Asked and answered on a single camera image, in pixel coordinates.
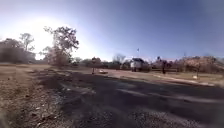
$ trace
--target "field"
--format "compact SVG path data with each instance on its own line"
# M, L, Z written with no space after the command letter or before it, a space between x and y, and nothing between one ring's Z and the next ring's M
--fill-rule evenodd
M166 77L176 78L176 79L184 79L189 81L197 81L197 82L204 82L210 83L214 85L224 85L224 76L221 74L206 74L206 73L199 73L198 78L194 79L193 76L197 76L196 73L167 73Z
M224 126L224 90L147 73L0 65L0 128Z

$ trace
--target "sky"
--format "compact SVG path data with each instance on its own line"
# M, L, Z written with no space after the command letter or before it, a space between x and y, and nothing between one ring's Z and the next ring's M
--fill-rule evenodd
M36 53L52 44L44 26L69 26L81 58L224 56L223 0L0 0L0 16L0 38L29 32Z

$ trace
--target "building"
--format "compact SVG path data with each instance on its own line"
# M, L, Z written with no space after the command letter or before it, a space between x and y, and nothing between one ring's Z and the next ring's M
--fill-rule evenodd
M143 67L144 60L141 58L132 58L131 60L131 70L133 72L141 71Z

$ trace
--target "tree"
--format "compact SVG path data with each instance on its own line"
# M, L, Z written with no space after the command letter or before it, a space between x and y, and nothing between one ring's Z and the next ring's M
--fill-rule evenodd
M34 50L34 46L30 46L29 45L34 41L34 38L32 37L32 35L30 33L23 33L20 34L20 40L22 41L25 51L32 51Z
M156 68L161 68L161 71L163 74L166 74L166 67L167 67L167 61L161 59L160 56L157 57L155 63L154 63Z
M15 39L0 41L0 61L27 63L35 60L35 54L24 50L23 44Z
M83 66L86 66L86 67L91 67L92 66L92 60L91 59L84 59L81 61L81 64Z
M125 60L122 64L121 64L121 69L123 70L129 70L131 69L131 60Z
M79 42L76 40L76 30L68 27L58 27L53 30L45 27L44 30L53 35L53 47L47 47L43 51L45 59L51 64L63 66L71 61L71 52L78 49Z
M94 74L95 68L99 68L100 66L101 66L101 59L93 57L92 58L92 68L93 68L92 74Z
M108 61L102 61L100 68L109 68L109 62Z
M80 58L80 57L75 57L73 59L76 63L80 63L82 61L82 58Z
M116 54L113 57L113 68L121 69L121 65L124 62L125 56L122 54Z
M201 68L201 58L199 56L195 56L193 58L188 59L187 64L194 67L196 69L197 72L197 78L198 78L198 73L200 71Z

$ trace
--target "dirt ground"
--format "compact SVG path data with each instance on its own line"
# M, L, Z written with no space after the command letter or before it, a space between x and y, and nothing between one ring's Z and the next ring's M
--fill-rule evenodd
M223 88L115 70L0 66L0 128L157 127L223 128Z

